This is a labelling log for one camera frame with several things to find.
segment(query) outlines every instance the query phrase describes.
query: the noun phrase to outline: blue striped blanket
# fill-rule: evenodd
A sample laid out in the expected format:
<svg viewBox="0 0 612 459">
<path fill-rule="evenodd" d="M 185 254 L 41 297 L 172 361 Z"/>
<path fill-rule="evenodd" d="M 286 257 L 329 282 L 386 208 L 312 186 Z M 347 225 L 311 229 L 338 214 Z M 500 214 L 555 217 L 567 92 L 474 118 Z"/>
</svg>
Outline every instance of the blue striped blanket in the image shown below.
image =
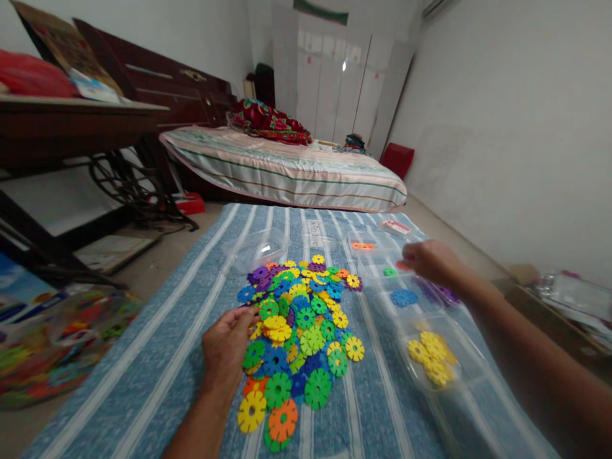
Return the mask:
<svg viewBox="0 0 612 459">
<path fill-rule="evenodd" d="M 279 228 L 288 250 L 278 261 L 322 254 L 328 264 L 356 271 L 344 243 L 348 231 L 376 230 L 388 215 L 230 204 L 185 257 L 127 332 L 57 417 L 39 435 L 28 459 L 157 458 L 185 416 L 203 374 L 200 338 L 246 284 L 221 250 L 223 242 Z M 405 215 L 397 219 L 418 239 L 426 236 Z M 311 249 L 303 238 L 316 220 L 330 252 Z M 419 297 L 415 312 L 434 310 Z M 482 336 L 464 307 L 448 311 L 490 362 L 472 386 L 426 397 L 412 383 L 375 303 L 375 291 L 345 293 L 342 308 L 365 358 L 349 366 L 332 389 L 327 406 L 300 407 L 298 428 L 288 447 L 272 453 L 263 426 L 251 434 L 237 424 L 242 388 L 233 402 L 221 457 L 268 458 L 440 458 L 555 456 L 510 393 Z"/>
</svg>

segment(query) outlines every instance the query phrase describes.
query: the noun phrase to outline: striped bedsheet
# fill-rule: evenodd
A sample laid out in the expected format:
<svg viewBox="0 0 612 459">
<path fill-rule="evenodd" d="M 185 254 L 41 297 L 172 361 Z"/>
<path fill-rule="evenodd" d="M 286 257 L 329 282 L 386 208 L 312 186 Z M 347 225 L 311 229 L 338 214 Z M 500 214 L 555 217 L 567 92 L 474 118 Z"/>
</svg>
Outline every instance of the striped bedsheet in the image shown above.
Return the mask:
<svg viewBox="0 0 612 459">
<path fill-rule="evenodd" d="M 286 145 L 227 127 L 159 136 L 201 178 L 234 193 L 297 207 L 383 212 L 406 200 L 404 182 L 361 154 Z"/>
<path fill-rule="evenodd" d="M 25 454 L 27 459 L 127 459 L 160 457 L 194 399 L 203 374 L 200 338 L 245 286 L 221 244 L 279 228 L 287 252 L 278 260 L 322 254 L 331 265 L 356 271 L 344 235 L 376 231 L 378 215 L 330 210 L 230 204 L 119 339 L 88 380 Z M 418 239 L 425 235 L 397 215 Z M 309 220 L 335 238 L 332 252 L 311 249 L 302 238 Z M 287 448 L 271 453 L 263 427 L 240 433 L 239 389 L 231 407 L 222 458 L 534 458 L 555 456 L 500 376 L 469 313 L 448 312 L 491 363 L 473 386 L 428 398 L 409 379 L 384 325 L 376 290 L 345 293 L 343 310 L 362 339 L 365 357 L 337 380 L 328 405 L 300 407 Z M 419 295 L 414 312 L 434 306 Z"/>
</svg>

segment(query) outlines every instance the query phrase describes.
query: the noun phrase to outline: white wardrobe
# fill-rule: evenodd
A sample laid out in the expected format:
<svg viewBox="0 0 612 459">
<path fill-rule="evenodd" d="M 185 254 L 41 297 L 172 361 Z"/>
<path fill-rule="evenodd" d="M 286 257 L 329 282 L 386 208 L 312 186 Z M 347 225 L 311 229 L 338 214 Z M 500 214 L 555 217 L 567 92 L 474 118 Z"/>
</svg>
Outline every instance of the white wardrobe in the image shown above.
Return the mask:
<svg viewBox="0 0 612 459">
<path fill-rule="evenodd" d="M 319 140 L 358 133 L 379 159 L 414 45 L 274 4 L 272 27 L 277 108 Z"/>
</svg>

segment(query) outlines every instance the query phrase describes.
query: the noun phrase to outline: wooden headboard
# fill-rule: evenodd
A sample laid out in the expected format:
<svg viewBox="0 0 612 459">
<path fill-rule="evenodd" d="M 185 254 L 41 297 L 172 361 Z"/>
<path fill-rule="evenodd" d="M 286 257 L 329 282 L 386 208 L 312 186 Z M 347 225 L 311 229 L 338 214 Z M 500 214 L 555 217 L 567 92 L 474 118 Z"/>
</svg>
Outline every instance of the wooden headboard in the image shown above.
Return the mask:
<svg viewBox="0 0 612 459">
<path fill-rule="evenodd" d="M 73 20 L 125 97 L 170 108 L 157 125 L 158 133 L 193 124 L 213 128 L 226 125 L 225 113 L 237 101 L 230 83 L 103 32 L 83 20 Z M 174 188 L 166 149 L 157 136 L 144 136 L 136 148 L 149 163 L 146 166 L 158 168 L 166 185 Z"/>
</svg>

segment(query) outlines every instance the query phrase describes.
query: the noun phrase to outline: plastic bag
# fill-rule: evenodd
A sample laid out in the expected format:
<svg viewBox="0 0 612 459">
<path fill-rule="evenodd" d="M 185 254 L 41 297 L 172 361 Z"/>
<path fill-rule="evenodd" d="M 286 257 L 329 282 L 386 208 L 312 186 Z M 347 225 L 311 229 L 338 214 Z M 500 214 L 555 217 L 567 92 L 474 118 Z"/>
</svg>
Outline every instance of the plastic bag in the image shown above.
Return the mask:
<svg viewBox="0 0 612 459">
<path fill-rule="evenodd" d="M 0 50 L 0 83 L 11 94 L 71 98 L 79 93 L 58 67 L 27 54 Z"/>
</svg>

